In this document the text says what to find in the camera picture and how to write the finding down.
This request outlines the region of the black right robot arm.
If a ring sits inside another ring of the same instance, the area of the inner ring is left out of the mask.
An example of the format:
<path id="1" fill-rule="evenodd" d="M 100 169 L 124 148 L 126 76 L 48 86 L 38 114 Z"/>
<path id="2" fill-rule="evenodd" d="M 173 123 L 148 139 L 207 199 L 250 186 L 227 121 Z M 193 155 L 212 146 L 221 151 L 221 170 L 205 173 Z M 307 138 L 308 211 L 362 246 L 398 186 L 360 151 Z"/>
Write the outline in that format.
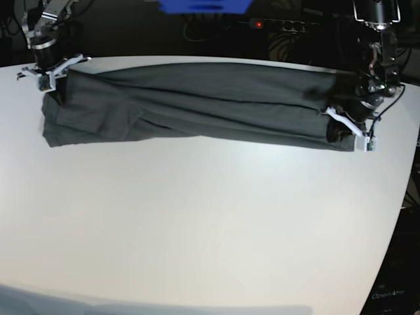
<path id="1" fill-rule="evenodd" d="M 58 27 L 71 1 L 44 1 L 24 14 L 44 93 L 50 147 L 153 138 L 209 137 L 351 152 L 355 137 L 335 114 L 335 70 L 243 58 L 148 56 L 118 68 L 82 54 L 65 57 Z"/>

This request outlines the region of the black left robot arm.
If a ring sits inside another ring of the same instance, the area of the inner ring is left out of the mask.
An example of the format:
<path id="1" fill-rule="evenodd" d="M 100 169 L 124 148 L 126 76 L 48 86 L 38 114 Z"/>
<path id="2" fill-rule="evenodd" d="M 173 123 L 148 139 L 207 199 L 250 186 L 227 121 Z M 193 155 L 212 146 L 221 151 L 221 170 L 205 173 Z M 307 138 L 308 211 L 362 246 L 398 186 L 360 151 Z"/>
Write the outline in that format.
<path id="1" fill-rule="evenodd" d="M 346 105 L 345 113 L 354 122 L 364 123 L 400 88 L 393 25 L 401 21 L 401 15 L 397 1 L 354 1 L 353 11 L 355 21 L 364 25 L 360 44 L 365 55 L 358 66 L 356 99 Z"/>

